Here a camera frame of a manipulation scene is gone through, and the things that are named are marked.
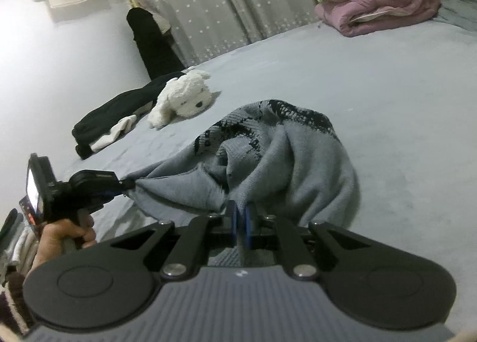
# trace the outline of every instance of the gray ridged surface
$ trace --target gray ridged surface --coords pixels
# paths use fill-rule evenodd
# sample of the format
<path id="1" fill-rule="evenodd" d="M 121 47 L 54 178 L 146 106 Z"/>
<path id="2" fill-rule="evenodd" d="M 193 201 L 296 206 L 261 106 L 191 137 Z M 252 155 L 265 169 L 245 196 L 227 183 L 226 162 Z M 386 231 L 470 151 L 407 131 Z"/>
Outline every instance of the gray ridged surface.
<path id="1" fill-rule="evenodd" d="M 27 342 L 444 342 L 443 325 L 388 332 L 349 318 L 315 283 L 280 266 L 205 267 L 196 278 L 166 284 L 140 316 L 85 335 L 35 329 Z"/>

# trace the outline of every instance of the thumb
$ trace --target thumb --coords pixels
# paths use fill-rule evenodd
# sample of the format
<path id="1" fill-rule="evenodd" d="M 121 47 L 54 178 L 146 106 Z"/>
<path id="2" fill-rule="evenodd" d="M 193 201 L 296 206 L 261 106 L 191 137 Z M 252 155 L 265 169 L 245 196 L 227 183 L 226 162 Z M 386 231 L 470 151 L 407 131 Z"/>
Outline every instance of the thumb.
<path id="1" fill-rule="evenodd" d="M 58 240 L 63 240 L 67 237 L 73 239 L 83 237 L 86 234 L 86 231 L 82 227 L 75 225 L 71 220 L 64 218 L 46 225 L 42 234 L 49 235 Z"/>

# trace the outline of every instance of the human hand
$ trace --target human hand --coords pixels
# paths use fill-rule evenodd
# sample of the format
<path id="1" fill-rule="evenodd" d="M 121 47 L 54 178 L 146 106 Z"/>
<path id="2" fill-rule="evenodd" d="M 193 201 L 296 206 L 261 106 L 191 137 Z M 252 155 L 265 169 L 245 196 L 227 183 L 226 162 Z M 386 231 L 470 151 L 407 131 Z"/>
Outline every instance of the human hand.
<path id="1" fill-rule="evenodd" d="M 68 237 L 72 239 L 83 238 L 83 249 L 96 244 L 96 233 L 92 229 L 95 223 L 93 218 L 87 216 L 86 223 L 86 228 L 75 225 L 69 219 L 61 219 L 50 224 L 45 224 L 41 231 L 40 242 L 32 269 L 28 274 L 41 264 L 61 256 L 61 254 L 63 254 L 63 240 Z"/>

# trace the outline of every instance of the bed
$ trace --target bed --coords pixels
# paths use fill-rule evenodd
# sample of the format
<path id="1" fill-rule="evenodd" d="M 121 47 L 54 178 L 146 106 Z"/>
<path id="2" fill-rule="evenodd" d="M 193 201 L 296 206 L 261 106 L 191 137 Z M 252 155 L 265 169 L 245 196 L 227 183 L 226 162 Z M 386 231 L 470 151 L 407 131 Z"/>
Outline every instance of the bed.
<path id="1" fill-rule="evenodd" d="M 216 102 L 160 131 L 143 118 L 81 169 L 119 177 L 165 159 L 235 108 L 277 98 L 326 114 L 359 177 L 350 229 L 440 263 L 457 282 L 447 325 L 475 328 L 477 313 L 477 33 L 450 24 L 345 38 L 310 24 L 199 66 Z M 94 214 L 100 240 L 154 222 L 126 197 Z"/>

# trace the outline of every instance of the plush toy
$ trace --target plush toy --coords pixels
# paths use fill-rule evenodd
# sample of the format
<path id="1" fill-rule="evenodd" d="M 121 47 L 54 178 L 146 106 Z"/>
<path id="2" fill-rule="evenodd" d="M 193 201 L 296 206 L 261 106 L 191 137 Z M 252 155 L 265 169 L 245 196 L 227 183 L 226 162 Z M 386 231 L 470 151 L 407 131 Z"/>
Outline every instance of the plush toy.
<path id="1" fill-rule="evenodd" d="M 150 127 L 163 128 L 176 115 L 189 118 L 209 106 L 212 94 L 205 84 L 208 78 L 207 72 L 192 69 L 184 76 L 170 79 L 147 117 Z"/>

